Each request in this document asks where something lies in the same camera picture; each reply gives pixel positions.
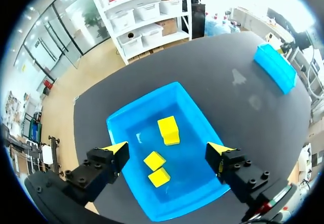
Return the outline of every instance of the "table surface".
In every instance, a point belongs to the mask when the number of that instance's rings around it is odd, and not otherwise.
[[[252,32],[204,37],[136,61],[79,96],[74,138],[79,163],[93,147],[111,145],[106,118],[173,81],[180,82],[224,145],[242,148],[271,180],[287,179],[307,137],[308,93],[300,81],[283,95],[254,61],[264,41]],[[99,213],[123,223],[152,223],[123,175],[94,202]],[[218,200],[164,223],[239,223],[247,206],[229,191]]]

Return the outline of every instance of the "cardboard box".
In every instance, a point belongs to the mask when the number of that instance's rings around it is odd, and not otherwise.
[[[160,46],[160,47],[156,47],[156,48],[152,49],[152,52],[156,53],[156,52],[159,52],[159,51],[162,51],[162,50],[164,50],[164,48],[163,48],[163,46]]]
[[[177,21],[175,18],[156,22],[156,24],[163,27],[162,36],[173,34],[177,32]]]
[[[140,59],[142,59],[144,57],[149,56],[150,54],[151,54],[151,52],[150,51],[147,51],[147,52],[144,52],[144,53],[139,54],[138,56],[139,56]]]
[[[134,57],[132,57],[132,58],[130,58],[129,60],[128,60],[128,63],[133,63],[134,61],[137,61],[137,60],[139,60],[140,58],[138,57],[138,56],[134,56]]]

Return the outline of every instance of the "blue plastic bin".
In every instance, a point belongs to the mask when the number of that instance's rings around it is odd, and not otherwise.
[[[271,76],[283,94],[296,86],[296,70],[270,44],[258,46],[254,60]]]
[[[166,146],[157,121],[174,116],[180,144]],[[151,221],[185,215],[229,190],[205,160],[207,142],[223,145],[190,95],[178,82],[160,87],[122,107],[107,119],[112,144],[129,142],[130,158],[122,172],[134,197]],[[143,160],[157,151],[171,179],[156,188]]]

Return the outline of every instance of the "white box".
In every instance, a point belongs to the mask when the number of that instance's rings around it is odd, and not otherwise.
[[[165,14],[179,14],[182,12],[182,0],[161,1],[160,10]]]
[[[109,17],[116,31],[135,25],[134,9],[121,10]]]
[[[138,15],[140,19],[144,21],[160,16],[159,3],[160,2],[137,4],[137,7],[135,8],[136,15]]]
[[[139,29],[142,40],[146,44],[154,44],[162,38],[163,27],[152,23]]]
[[[128,38],[128,34],[133,33],[133,38]],[[134,54],[137,50],[143,49],[142,35],[138,32],[130,32],[118,38],[120,46],[124,50],[125,56]]]

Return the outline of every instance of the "bottle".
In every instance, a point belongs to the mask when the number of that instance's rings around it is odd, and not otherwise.
[[[229,27],[229,22],[227,20],[227,16],[224,16],[222,21],[222,27],[220,29],[221,34],[223,33],[231,33],[231,29]]]

